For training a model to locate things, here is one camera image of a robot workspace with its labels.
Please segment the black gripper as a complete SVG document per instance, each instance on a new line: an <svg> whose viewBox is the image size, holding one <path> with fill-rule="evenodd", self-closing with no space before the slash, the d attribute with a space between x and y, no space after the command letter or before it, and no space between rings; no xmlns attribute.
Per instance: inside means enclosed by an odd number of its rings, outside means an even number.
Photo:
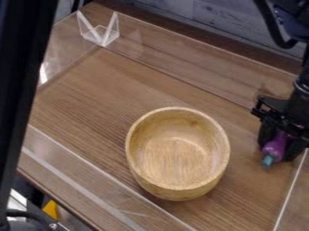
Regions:
<svg viewBox="0 0 309 231"><path fill-rule="evenodd" d="M286 147L283 161L293 161L309 146L309 78L298 77L287 99L259 96L251 114L259 118L257 142L259 148L285 132Z"/></svg>

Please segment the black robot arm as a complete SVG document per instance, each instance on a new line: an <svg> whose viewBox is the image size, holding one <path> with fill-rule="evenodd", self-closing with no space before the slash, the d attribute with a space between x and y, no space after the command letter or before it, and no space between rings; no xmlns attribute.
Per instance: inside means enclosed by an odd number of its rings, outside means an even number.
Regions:
<svg viewBox="0 0 309 231"><path fill-rule="evenodd" d="M293 161L309 148L309 0L253 0L275 45L290 49L306 44L302 72L287 99L257 98L251 114L259 118L262 164Z"/></svg>

